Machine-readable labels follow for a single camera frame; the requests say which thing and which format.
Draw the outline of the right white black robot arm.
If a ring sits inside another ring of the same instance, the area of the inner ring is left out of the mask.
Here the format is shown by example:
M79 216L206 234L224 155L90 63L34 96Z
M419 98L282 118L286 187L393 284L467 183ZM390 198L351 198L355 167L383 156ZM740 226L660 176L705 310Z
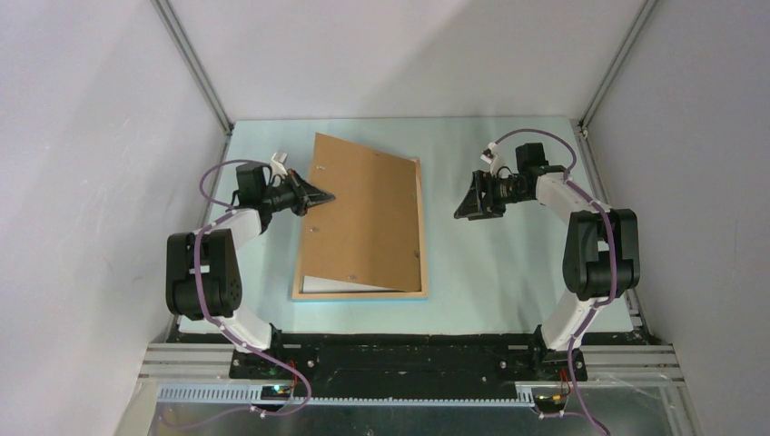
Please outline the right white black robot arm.
M540 347L528 355L531 373L550 380L565 366L562 352L580 345L596 315L637 286L641 275L637 215L613 209L589 194L567 168L548 162L542 144L517 147L517 169L507 176L501 175L504 164L497 149L491 143L482 152L489 169L473 172L454 216L469 221L500 218L510 204L538 202L566 225L562 258L566 290L538 328Z

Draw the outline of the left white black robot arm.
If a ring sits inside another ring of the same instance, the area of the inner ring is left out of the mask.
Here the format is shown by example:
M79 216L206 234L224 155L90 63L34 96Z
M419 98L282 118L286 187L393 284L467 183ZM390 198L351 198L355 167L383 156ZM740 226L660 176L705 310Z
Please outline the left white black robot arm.
M237 187L224 214L167 239L165 300L170 313L206 321L240 351L253 352L252 367L271 379L285 371L287 354L271 344L273 326L242 307L238 251L265 234L276 213L302 217L335 196L281 163L236 159L232 165Z

